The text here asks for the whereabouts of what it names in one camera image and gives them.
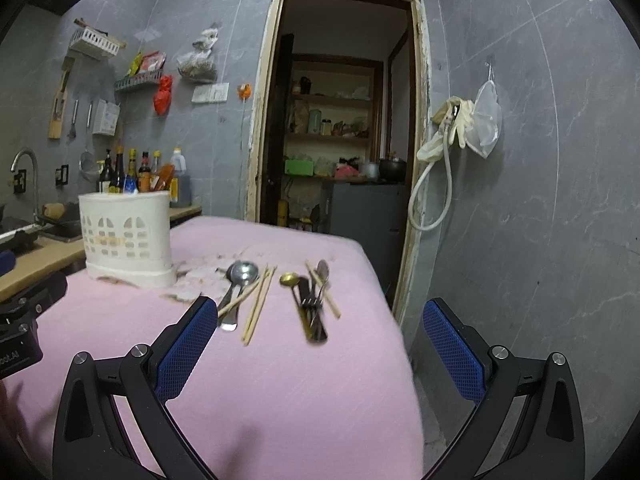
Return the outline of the bamboo chopstick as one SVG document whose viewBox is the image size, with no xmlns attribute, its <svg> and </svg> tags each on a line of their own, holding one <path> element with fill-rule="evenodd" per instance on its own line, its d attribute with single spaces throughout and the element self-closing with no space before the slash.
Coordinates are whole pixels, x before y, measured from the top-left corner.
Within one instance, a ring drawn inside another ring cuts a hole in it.
<svg viewBox="0 0 640 480">
<path fill-rule="evenodd" d="M 277 266 L 268 266 L 268 268 L 265 270 L 264 276 L 260 279 L 258 285 L 258 293 L 255 298 L 252 310 L 250 310 L 250 316 L 248 317 L 248 321 L 245 325 L 241 338 L 242 344 L 244 344 L 244 346 L 248 346 L 253 338 L 257 323 L 259 321 L 259 317 L 262 314 L 262 309 L 264 308 L 264 304 L 268 296 L 273 275 L 276 273 L 277 268 Z"/>
<path fill-rule="evenodd" d="M 310 261 L 306 260 L 305 266 L 311 276 L 312 284 L 316 286 L 317 296 L 328 304 L 334 318 L 340 318 L 342 316 L 342 312 L 337 307 L 329 292 L 330 270 L 326 260 L 320 260 L 315 266 L 313 266 Z"/>
<path fill-rule="evenodd" d="M 219 307 L 218 308 L 218 315 L 219 316 L 223 316 L 225 314 L 227 314 L 230 310 L 232 310 L 233 308 L 239 306 L 240 304 L 242 304 L 242 302 L 248 298 L 256 288 L 258 288 L 262 282 L 264 281 L 264 279 L 267 277 L 267 275 L 269 274 L 270 269 L 267 268 L 264 272 L 262 272 L 262 274 L 259 275 L 259 278 L 254 281 L 254 283 L 250 284 L 247 286 L 246 289 L 244 289 L 239 296 L 237 296 L 235 299 L 233 299 L 232 301 L 230 301 L 226 306 L 224 307 Z"/>
</svg>

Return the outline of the large steel spoon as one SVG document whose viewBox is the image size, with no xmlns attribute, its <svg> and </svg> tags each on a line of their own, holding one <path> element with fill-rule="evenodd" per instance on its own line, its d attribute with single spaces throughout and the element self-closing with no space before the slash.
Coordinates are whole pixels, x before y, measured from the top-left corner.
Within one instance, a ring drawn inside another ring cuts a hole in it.
<svg viewBox="0 0 640 480">
<path fill-rule="evenodd" d="M 230 286 L 222 297 L 219 311 L 228 307 L 233 299 L 234 290 L 239 289 L 239 294 L 244 292 L 248 285 L 253 284 L 258 279 L 259 269 L 256 263 L 250 261 L 236 260 L 227 270 L 227 278 Z M 218 327 L 225 332 L 234 332 L 238 327 L 238 307 L 232 307 L 226 313 L 218 314 Z"/>
</svg>

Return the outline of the gold spoon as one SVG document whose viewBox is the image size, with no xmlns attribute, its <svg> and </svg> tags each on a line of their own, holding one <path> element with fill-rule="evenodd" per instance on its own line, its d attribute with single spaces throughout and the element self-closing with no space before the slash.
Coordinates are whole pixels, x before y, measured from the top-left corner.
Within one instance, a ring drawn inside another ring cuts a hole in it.
<svg viewBox="0 0 640 480">
<path fill-rule="evenodd" d="M 292 292 L 298 317 L 303 325 L 307 340 L 318 344 L 321 341 L 318 329 L 318 312 L 316 302 L 311 296 L 308 280 L 297 273 L 288 272 L 280 276 L 279 283 Z"/>
</svg>

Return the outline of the small steel spoon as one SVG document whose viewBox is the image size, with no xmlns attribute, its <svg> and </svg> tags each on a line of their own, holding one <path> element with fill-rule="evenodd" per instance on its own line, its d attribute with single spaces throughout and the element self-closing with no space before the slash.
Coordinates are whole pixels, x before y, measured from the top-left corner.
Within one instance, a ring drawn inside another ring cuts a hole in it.
<svg viewBox="0 0 640 480">
<path fill-rule="evenodd" d="M 320 280 L 320 290 L 318 293 L 319 299 L 323 300 L 324 293 L 326 292 L 326 286 L 329 285 L 329 265 L 326 260 L 321 259 L 316 266 L 316 273 Z"/>
</svg>

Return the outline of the white plastic utensil holder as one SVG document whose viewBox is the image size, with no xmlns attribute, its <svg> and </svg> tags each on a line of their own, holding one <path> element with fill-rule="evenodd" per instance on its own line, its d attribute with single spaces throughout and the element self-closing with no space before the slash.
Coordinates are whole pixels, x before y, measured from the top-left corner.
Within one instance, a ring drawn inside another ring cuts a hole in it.
<svg viewBox="0 0 640 480">
<path fill-rule="evenodd" d="M 139 288 L 175 284 L 169 213 L 167 192 L 81 195 L 81 236 L 90 278 Z"/>
</svg>

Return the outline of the wooden knife holder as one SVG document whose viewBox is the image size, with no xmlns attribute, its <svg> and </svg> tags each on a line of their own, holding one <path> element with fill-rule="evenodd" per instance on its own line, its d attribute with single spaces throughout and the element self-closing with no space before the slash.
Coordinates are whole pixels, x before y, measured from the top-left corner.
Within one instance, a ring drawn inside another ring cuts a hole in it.
<svg viewBox="0 0 640 480">
<path fill-rule="evenodd" d="M 62 64 L 62 75 L 58 90 L 55 92 L 54 101 L 52 105 L 49 127 L 48 127 L 48 139 L 60 140 L 62 136 L 63 117 L 66 105 L 67 86 L 70 80 L 70 73 L 73 70 L 75 59 L 70 56 L 66 56 Z"/>
</svg>

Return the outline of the oil jug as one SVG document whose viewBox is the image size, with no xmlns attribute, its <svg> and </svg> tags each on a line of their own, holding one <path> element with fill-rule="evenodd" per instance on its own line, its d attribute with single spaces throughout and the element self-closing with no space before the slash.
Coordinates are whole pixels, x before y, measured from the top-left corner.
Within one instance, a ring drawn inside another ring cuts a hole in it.
<svg viewBox="0 0 640 480">
<path fill-rule="evenodd" d="M 170 163 L 174 166 L 174 176 L 169 187 L 170 206 L 172 208 L 189 207 L 192 202 L 190 174 L 186 168 L 186 158 L 178 146 L 172 152 Z"/>
</svg>

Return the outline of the grey cabinet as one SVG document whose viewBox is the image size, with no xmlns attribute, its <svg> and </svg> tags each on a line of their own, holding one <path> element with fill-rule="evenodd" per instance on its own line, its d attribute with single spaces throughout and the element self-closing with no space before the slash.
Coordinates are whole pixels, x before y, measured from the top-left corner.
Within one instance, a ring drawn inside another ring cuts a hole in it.
<svg viewBox="0 0 640 480">
<path fill-rule="evenodd" d="M 403 185 L 335 183 L 329 206 L 329 233 L 356 240 L 371 261 L 398 259 L 407 200 Z"/>
</svg>

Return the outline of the clear plastic bag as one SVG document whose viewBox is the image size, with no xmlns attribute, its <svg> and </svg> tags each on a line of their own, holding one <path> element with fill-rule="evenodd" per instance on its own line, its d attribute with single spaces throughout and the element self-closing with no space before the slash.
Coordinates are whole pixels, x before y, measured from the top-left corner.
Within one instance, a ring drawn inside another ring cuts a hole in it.
<svg viewBox="0 0 640 480">
<path fill-rule="evenodd" d="M 472 125 L 466 130 L 466 143 L 475 154 L 486 159 L 498 143 L 502 125 L 502 108 L 492 79 L 478 90 L 471 118 Z"/>
</svg>

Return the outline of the rubber gloves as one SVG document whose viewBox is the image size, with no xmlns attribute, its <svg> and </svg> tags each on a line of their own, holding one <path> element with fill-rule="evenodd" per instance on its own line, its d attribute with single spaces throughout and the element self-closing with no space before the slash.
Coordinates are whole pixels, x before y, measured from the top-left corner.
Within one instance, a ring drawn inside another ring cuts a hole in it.
<svg viewBox="0 0 640 480">
<path fill-rule="evenodd" d="M 452 96 L 442 103 L 432 116 L 437 126 L 437 135 L 448 146 L 458 144 L 459 148 L 468 146 L 468 133 L 472 129 L 474 102 Z"/>
</svg>

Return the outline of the white wall box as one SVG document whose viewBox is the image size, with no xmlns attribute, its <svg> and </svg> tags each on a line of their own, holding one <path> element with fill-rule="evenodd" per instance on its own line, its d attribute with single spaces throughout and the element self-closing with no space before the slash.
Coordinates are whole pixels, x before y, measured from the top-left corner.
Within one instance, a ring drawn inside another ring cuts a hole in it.
<svg viewBox="0 0 640 480">
<path fill-rule="evenodd" d="M 120 114 L 120 106 L 116 103 L 99 100 L 93 109 L 92 134 L 114 136 Z"/>
</svg>

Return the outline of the grey wall shelf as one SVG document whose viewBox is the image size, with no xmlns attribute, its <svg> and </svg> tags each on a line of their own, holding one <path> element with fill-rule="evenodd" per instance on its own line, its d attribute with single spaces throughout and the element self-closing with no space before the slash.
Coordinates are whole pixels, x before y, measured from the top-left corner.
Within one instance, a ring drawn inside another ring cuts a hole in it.
<svg viewBox="0 0 640 480">
<path fill-rule="evenodd" d="M 149 86 L 157 86 L 163 74 L 163 70 L 154 70 L 154 72 L 145 72 L 124 77 L 114 82 L 114 92 L 131 92 Z"/>
</svg>

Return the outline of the white wall basket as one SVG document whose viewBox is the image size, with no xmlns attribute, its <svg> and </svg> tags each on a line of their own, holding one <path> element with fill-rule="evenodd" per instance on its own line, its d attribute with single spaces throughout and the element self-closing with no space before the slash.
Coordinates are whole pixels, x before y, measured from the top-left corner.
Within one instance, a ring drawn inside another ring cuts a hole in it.
<svg viewBox="0 0 640 480">
<path fill-rule="evenodd" d="M 76 18 L 74 24 L 77 29 L 70 37 L 70 44 L 68 45 L 71 51 L 101 61 L 114 58 L 119 54 L 120 50 L 124 50 L 127 47 L 125 41 L 91 27 L 84 20 Z"/>
</svg>

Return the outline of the white wall switch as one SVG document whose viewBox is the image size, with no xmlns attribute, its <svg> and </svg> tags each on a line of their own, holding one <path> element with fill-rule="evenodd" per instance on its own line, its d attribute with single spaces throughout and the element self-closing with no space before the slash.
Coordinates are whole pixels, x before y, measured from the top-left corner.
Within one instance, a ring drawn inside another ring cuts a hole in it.
<svg viewBox="0 0 640 480">
<path fill-rule="evenodd" d="M 216 104 L 228 101 L 229 84 L 198 84 L 192 94 L 193 104 Z"/>
</svg>

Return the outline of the orange wall hook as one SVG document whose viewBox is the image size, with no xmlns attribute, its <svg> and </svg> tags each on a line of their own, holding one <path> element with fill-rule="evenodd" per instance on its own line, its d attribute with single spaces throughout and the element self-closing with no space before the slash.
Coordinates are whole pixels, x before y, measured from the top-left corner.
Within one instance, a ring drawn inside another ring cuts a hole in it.
<svg viewBox="0 0 640 480">
<path fill-rule="evenodd" d="M 252 95 L 252 86 L 248 82 L 246 82 L 245 84 L 240 84 L 236 89 L 236 93 L 238 94 L 238 98 L 242 102 L 246 102 Z"/>
</svg>

